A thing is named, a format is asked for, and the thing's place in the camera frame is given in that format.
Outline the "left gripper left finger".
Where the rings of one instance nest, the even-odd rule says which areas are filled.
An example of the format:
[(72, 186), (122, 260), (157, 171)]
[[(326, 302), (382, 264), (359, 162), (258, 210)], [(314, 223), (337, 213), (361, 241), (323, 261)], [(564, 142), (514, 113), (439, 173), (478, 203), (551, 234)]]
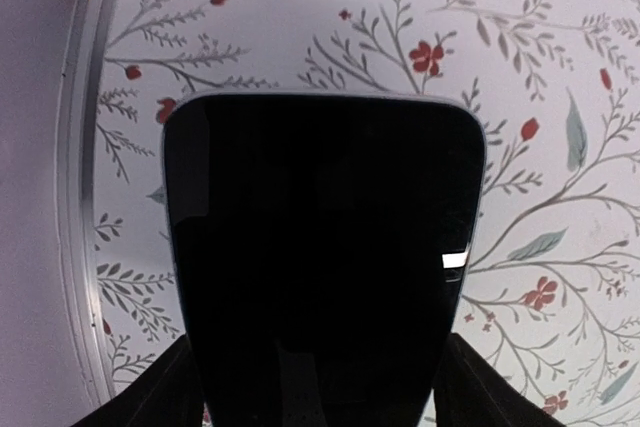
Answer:
[(204, 398), (188, 339), (179, 337), (132, 384), (74, 427), (200, 427)]

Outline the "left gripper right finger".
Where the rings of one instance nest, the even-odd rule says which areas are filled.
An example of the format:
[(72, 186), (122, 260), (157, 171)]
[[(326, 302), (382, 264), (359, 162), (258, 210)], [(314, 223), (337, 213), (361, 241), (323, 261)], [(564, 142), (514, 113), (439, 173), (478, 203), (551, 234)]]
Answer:
[(560, 427), (519, 394), (457, 333), (448, 335), (433, 383), (438, 427)]

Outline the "black phone silver edge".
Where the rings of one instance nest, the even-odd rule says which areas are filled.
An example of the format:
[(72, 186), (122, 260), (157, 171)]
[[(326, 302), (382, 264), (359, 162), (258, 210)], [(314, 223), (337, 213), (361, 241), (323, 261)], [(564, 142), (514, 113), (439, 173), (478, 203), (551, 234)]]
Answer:
[(486, 143), (442, 100), (195, 97), (163, 129), (177, 285), (216, 426), (415, 426)]

